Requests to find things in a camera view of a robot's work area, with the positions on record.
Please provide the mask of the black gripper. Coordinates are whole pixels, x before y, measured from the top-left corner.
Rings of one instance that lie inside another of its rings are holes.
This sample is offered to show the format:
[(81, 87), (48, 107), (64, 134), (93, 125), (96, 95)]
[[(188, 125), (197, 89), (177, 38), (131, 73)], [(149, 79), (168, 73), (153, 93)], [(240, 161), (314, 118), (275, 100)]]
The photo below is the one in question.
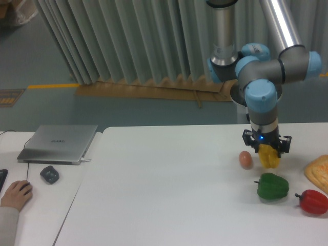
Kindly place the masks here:
[(281, 157), (283, 153), (289, 153), (290, 145), (292, 141), (291, 136), (279, 135), (279, 128), (275, 128), (271, 132), (262, 132), (260, 130), (252, 131), (245, 129), (242, 134), (242, 139), (246, 146), (250, 146), (254, 149), (255, 153), (259, 152), (259, 145), (270, 145), (277, 151), (278, 158)]

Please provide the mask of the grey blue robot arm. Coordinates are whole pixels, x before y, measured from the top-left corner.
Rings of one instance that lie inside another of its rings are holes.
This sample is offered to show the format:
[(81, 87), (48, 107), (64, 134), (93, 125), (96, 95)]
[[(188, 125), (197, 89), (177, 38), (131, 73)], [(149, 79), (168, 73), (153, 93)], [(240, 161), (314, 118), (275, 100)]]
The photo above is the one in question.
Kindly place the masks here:
[(268, 48), (258, 43), (246, 44), (237, 51), (233, 31), (235, 5), (235, 1), (207, 1), (215, 36), (209, 70), (215, 82), (237, 79), (230, 95), (243, 107), (251, 124), (251, 129), (242, 135), (245, 145), (256, 153), (270, 148), (280, 157), (289, 152), (292, 140), (279, 134), (277, 101), (281, 86), (319, 76), (321, 57), (303, 45), (285, 1), (260, 2), (278, 57), (271, 59)]

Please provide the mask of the grey sleeved forearm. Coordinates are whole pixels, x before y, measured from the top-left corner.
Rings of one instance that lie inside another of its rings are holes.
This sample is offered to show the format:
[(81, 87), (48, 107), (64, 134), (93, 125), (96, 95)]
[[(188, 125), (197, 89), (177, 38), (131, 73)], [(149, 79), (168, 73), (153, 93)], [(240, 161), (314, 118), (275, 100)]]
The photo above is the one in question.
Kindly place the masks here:
[(11, 207), (1, 207), (1, 245), (15, 245), (19, 211)]

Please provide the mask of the person's right hand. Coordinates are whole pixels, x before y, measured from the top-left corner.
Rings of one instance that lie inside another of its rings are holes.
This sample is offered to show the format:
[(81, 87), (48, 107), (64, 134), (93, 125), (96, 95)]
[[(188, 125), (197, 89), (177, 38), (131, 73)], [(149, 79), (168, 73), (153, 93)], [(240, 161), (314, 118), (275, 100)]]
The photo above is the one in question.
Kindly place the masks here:
[(13, 182), (1, 198), (1, 207), (15, 208), (20, 212), (33, 196), (32, 190), (26, 195), (19, 191), (21, 186), (28, 182), (29, 181), (27, 180), (18, 180)]

